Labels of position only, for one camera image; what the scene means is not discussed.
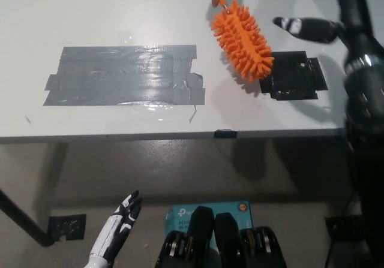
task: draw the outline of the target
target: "black tape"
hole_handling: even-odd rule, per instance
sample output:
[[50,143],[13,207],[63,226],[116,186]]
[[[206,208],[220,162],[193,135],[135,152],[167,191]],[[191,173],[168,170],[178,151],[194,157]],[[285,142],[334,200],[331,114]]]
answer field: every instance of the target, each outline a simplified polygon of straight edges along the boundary
[[237,138],[238,132],[231,129],[216,130],[214,138]]
[[83,240],[85,234],[86,215],[53,216],[49,218],[48,234],[59,241],[65,236],[67,241]]
[[262,93],[276,100],[318,99],[316,91],[328,90],[317,58],[306,52],[274,52],[272,73],[260,81]]

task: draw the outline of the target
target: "white table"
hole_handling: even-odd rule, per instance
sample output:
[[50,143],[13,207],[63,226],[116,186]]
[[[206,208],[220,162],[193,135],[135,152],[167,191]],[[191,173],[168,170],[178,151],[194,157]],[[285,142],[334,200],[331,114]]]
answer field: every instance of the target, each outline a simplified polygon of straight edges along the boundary
[[[0,0],[0,142],[137,140],[336,135],[344,125],[346,49],[306,43],[272,24],[275,16],[337,19],[336,0],[239,0],[250,7],[273,51],[318,57],[328,91],[318,100],[276,101],[246,93],[220,59],[209,28],[211,0]],[[384,39],[381,0],[369,0]],[[197,46],[192,72],[202,74],[205,105],[44,107],[44,91],[64,46]]]

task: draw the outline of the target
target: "cable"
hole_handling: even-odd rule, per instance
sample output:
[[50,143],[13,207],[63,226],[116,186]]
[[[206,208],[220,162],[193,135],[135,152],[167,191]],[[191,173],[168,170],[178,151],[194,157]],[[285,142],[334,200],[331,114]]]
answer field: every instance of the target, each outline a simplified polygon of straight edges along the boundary
[[[352,200],[355,198],[355,195],[356,195],[356,191],[353,191],[351,196],[348,198],[346,205],[344,206],[343,210],[341,211],[340,216],[344,216],[347,213],[348,208],[352,203]],[[329,262],[331,260],[331,255],[332,255],[332,251],[334,249],[334,246],[335,246],[335,241],[332,240],[331,245],[330,245],[329,250],[328,250],[328,254],[326,256],[324,268],[328,268],[328,266],[329,266]]]

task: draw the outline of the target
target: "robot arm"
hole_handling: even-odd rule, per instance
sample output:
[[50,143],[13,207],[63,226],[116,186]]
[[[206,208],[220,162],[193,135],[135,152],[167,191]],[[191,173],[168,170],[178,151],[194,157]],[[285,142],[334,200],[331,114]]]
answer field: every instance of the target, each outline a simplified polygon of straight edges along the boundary
[[130,194],[110,216],[98,235],[85,268],[108,268],[124,245],[139,216],[142,198],[139,192]]
[[375,261],[383,264],[384,48],[374,37],[366,0],[338,4],[340,22],[277,17],[274,23],[303,40],[331,43],[338,37],[348,49],[344,88],[349,167],[359,192],[365,241]]

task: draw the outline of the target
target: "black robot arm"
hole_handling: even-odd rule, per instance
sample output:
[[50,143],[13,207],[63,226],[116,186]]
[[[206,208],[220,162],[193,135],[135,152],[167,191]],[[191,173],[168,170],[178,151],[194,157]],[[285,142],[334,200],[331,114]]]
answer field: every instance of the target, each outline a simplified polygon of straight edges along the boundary
[[[367,0],[338,0],[338,3],[339,22],[276,17],[274,23],[307,41],[328,44],[339,38],[348,49],[344,87],[348,95],[349,167],[361,201],[365,241],[375,261],[383,264],[384,48],[374,37]],[[290,29],[291,23],[295,23],[296,29]]]

